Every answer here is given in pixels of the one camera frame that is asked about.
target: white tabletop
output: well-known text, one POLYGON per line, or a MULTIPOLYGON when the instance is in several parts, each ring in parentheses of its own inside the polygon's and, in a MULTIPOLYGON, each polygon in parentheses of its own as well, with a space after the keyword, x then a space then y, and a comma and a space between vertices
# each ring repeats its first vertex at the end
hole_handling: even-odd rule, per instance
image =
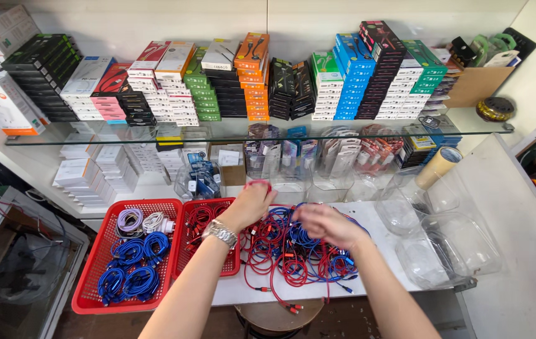
MULTIPOLYGON (((354 218, 362 225, 362 227, 369 231, 374 242, 381 251, 381 254, 387 261, 387 264, 406 290, 422 290, 420 287, 410 282, 404 273, 394 250, 398 237, 391 234, 385 228, 383 222, 381 222, 381 219, 379 219, 379 216, 377 215, 374 202, 331 203, 329 205, 336 207, 341 213, 345 213, 354 218)), ((241 265, 241 269, 237 275, 220 278, 214 295, 214 300, 212 301, 213 306, 276 301, 276 298, 274 298, 272 293, 256 291, 249 288, 243 277, 244 269, 245 266, 241 265)), ((257 275, 250 268, 247 271, 247 279, 252 286, 270 287, 270 275, 257 275)), ((366 291, 362 286, 360 278, 341 283, 342 285, 351 288, 354 291, 355 296, 366 295, 366 291)), ((311 283, 304 285, 303 287, 291 287, 283 279, 282 275, 276 272, 273 284, 279 297, 284 300, 319 299, 321 297, 326 297, 325 283, 311 283)), ((329 283, 329 288, 331 297, 352 296, 336 283, 329 283)))

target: blue cable bundle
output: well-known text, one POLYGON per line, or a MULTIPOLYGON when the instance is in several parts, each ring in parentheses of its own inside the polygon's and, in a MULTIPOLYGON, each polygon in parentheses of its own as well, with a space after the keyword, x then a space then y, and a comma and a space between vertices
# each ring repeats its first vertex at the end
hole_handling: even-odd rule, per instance
POLYGON ((108 268, 130 269, 132 266, 140 266, 140 261, 144 257, 144 243, 141 239, 130 239, 115 247, 117 243, 124 241, 119 239, 111 246, 113 260, 107 264, 108 268))
POLYGON ((110 268, 100 276, 96 288, 105 306, 109 306, 110 303, 119 303, 125 298, 121 291, 121 285, 125 279, 126 271, 121 268, 110 268))
POLYGON ((153 268, 143 266, 128 275, 123 284, 123 294, 126 297, 136 297, 145 302, 151 299, 158 286, 159 274, 153 268))
POLYGON ((167 236, 161 232, 153 232, 144 239, 144 257, 147 265, 155 268, 170 250, 171 244, 167 236))

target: red plastic basket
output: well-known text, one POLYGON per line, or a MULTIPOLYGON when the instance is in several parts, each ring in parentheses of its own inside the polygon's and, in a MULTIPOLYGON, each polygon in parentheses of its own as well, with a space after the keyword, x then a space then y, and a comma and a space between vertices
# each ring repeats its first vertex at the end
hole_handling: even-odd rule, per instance
MULTIPOLYGON (((176 280, 184 267, 189 263, 193 255, 185 250, 187 241, 193 239, 193 234, 187 235, 186 227, 184 226, 185 221, 189 219, 189 213, 195 208, 201 205, 209 205, 214 207, 218 204, 226 204, 230 206, 234 201, 234 198, 219 198, 219 199, 207 199, 207 200, 193 200, 190 202, 185 202, 182 205, 182 218, 180 224, 174 233, 174 242, 172 243, 172 251, 174 254, 178 255, 177 258, 174 258, 174 264, 172 265, 172 279, 176 280)), ((224 266, 222 266, 222 272, 220 273, 221 277, 233 276, 239 272, 241 267, 240 246, 235 246, 232 255, 227 256, 224 266)))
POLYGON ((103 225, 101 225, 99 234, 94 241, 72 298, 73 311, 78 314, 123 313, 155 309, 170 287, 170 272, 172 271, 173 258, 175 258, 171 254, 176 253, 173 252, 174 248, 171 248, 168 256, 156 268, 157 273, 159 273, 159 287, 151 300, 141 302, 137 298, 130 298, 107 307, 103 305, 97 292, 97 283, 100 276, 106 271, 107 263, 113 258, 111 245, 119 239, 114 233, 117 216, 128 208, 140 209, 143 211, 144 217, 153 212, 164 212, 171 220, 176 221, 174 232, 177 232, 182 224, 182 203, 178 199, 123 200, 111 205, 105 214, 103 225))

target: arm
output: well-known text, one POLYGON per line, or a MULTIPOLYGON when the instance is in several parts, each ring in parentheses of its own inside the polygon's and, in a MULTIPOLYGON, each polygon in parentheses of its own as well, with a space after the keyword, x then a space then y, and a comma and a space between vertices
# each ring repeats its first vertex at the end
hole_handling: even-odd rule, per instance
MULTIPOLYGON (((266 195, 266 191, 265 185, 244 189, 216 219, 238 234, 268 210, 276 192, 266 195)), ((228 250, 228 245, 215 236, 204 240, 153 312, 139 339, 200 338, 228 250)))
POLYGON ((327 205, 301 206, 293 215, 308 235, 352 253, 379 331, 385 338, 439 338, 423 310, 404 289, 369 235, 327 205))

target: masking tape roll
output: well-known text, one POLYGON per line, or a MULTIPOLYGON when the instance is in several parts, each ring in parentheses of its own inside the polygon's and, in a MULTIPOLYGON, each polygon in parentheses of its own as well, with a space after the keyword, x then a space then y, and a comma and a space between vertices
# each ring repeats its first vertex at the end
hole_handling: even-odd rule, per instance
POLYGON ((427 190, 462 159, 463 154, 456 148, 440 148, 433 159, 431 159, 421 173, 417 175, 415 183, 419 188, 427 190))

